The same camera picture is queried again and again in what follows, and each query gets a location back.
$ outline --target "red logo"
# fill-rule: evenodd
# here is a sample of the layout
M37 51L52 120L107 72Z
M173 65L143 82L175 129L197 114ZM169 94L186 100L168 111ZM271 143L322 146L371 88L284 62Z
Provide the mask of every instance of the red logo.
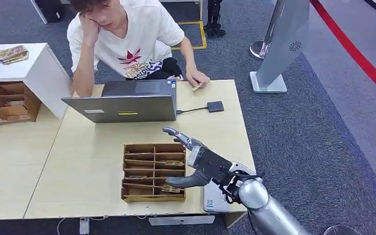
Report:
M122 58L119 58L118 59L120 60L120 63L121 64L125 64L125 65L128 65L132 62L137 62L139 58L141 58L141 56L139 55L139 52L141 51L141 49L139 49L138 51L136 51L136 53L133 55L132 53L130 53L130 51L127 51L127 58L126 59L122 59Z

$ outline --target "robotic arm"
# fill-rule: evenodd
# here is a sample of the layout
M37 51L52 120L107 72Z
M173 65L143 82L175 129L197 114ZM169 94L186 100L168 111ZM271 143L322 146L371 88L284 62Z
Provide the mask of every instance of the robotic arm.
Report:
M191 151L187 164L195 172L187 177L169 177L166 182L176 188L205 186L213 181L229 203L243 204L255 227L265 235L310 235L263 185L263 173L254 172L241 163L230 162L208 149L200 141L166 127L164 132L174 136Z

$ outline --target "robot leg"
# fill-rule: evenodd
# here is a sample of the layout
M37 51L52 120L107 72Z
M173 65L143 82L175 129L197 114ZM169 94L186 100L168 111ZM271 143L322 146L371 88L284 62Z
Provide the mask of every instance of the robot leg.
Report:
M204 30L208 36L223 36L226 31L221 29L220 22L220 8L222 0L208 0L208 21L204 26Z

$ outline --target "white t-shirt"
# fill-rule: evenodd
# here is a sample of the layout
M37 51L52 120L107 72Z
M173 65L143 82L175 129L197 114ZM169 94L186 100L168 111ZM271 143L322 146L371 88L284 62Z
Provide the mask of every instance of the white t-shirt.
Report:
M120 0L128 17L124 39L101 29L94 46L94 69L99 60L127 78L143 79L162 68L162 61L172 56L171 46L184 38L183 30L158 0ZM83 30L79 16L67 30L75 72L80 58Z

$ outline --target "wooden organizer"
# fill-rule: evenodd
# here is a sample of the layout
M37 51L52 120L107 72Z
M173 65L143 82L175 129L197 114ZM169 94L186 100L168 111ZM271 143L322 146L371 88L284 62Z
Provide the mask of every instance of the wooden organizer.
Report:
M183 189L165 185L169 176L185 176L182 144L126 144L123 152L121 198L125 202L185 201Z
M0 123L35 121L40 105L23 82L0 82Z

